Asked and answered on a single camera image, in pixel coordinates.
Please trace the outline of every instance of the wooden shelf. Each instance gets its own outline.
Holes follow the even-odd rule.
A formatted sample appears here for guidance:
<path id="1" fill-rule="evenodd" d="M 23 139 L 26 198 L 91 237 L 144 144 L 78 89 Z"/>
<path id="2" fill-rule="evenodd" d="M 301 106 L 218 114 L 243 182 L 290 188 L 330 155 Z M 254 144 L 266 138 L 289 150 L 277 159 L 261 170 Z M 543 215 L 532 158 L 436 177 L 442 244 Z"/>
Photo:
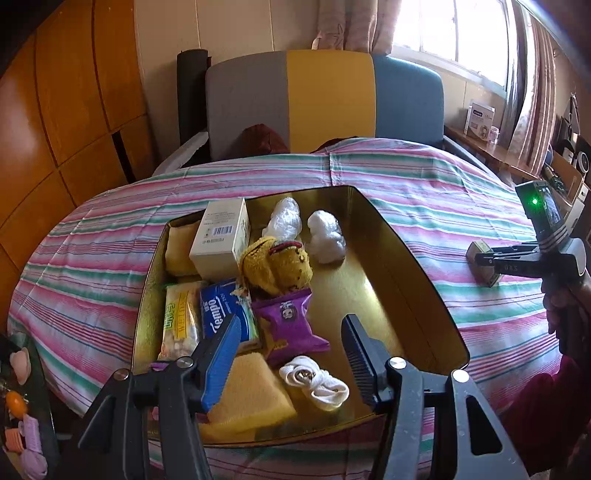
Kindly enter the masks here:
<path id="1" fill-rule="evenodd" d="M 459 131 L 456 128 L 448 127 L 447 125 L 444 127 L 444 132 L 452 140 L 467 145 L 469 148 L 476 151 L 476 153 L 483 156 L 486 161 L 486 166 L 492 171 L 506 170 L 522 179 L 539 180 L 535 175 L 519 168 L 519 157 L 508 152 L 500 145 L 493 145 L 484 140 L 469 137 L 465 135 L 464 132 Z"/>

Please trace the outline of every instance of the gold tray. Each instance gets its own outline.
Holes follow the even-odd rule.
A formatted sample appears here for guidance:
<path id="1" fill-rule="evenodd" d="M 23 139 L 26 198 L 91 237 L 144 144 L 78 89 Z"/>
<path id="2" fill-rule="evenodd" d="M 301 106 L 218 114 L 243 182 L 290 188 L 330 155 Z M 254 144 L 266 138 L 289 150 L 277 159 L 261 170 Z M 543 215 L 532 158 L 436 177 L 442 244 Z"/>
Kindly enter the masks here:
<path id="1" fill-rule="evenodd" d="M 350 388 L 349 399 L 334 413 L 315 408 L 301 392 L 289 389 L 298 416 L 278 427 L 246 432 L 240 438 L 208 439 L 208 446 L 263 446 L 297 442 L 337 432 L 373 418 L 363 404 L 340 340 L 340 324 L 348 313 L 358 315 L 370 337 L 384 342 L 393 356 L 403 356 L 417 368 L 448 375 L 463 368 L 469 353 L 441 297 L 399 236 L 360 191 L 350 186 L 325 187 L 280 193 L 246 201 L 251 221 L 251 242 L 261 236 L 279 200 L 293 197 L 300 206 L 304 229 L 315 210 L 337 217 L 347 254 L 340 265 L 320 265 L 311 259 L 314 276 L 308 320 L 315 334 L 326 338 L 328 352 L 310 355 L 325 370 Z M 171 226 L 201 219 L 203 211 L 171 220 L 164 227 L 148 271 L 139 305 L 132 370 L 147 371 L 160 351 L 164 323 L 163 284 L 174 281 L 164 268 L 164 253 Z M 150 421 L 148 433 L 158 438 L 158 425 Z"/>

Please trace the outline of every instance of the screen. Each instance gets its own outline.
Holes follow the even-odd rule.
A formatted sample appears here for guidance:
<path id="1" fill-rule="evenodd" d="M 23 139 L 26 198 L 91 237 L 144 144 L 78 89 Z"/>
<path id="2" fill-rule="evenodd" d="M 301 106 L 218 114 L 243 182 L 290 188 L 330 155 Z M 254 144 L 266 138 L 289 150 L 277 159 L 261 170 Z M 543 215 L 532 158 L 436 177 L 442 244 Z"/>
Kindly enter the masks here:
<path id="1" fill-rule="evenodd" d="M 560 216 L 560 212 L 558 211 L 558 207 L 556 206 L 556 202 L 554 201 L 554 197 L 552 197 L 552 192 L 547 185 L 539 187 L 538 191 L 540 192 L 544 202 L 544 210 L 546 212 L 548 222 L 550 226 L 554 226 L 559 223 L 562 218 Z"/>

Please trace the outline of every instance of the white rope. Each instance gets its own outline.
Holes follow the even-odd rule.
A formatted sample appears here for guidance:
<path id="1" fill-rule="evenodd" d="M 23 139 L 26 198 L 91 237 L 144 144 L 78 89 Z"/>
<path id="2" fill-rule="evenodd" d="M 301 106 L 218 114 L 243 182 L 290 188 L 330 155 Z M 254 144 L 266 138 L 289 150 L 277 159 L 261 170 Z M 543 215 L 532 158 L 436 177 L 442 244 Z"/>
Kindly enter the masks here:
<path id="1" fill-rule="evenodd" d="M 281 367 L 279 376 L 289 386 L 301 388 L 314 405 L 324 411 L 336 410 L 349 398 L 349 387 L 344 382 L 305 355 Z"/>

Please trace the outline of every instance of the blue tissue pack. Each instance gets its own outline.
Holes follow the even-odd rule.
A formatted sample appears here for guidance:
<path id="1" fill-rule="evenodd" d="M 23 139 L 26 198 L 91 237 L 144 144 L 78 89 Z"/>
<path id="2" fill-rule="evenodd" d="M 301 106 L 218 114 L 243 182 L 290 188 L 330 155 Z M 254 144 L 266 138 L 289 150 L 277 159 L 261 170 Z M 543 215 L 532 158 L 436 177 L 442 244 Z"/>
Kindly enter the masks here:
<path id="1" fill-rule="evenodd" d="M 238 317 L 242 328 L 238 353 L 261 347 L 251 300 L 248 295 L 243 294 L 244 291 L 236 280 L 226 280 L 202 288 L 200 299 L 204 338 L 211 338 L 216 334 L 225 316 L 233 313 Z"/>

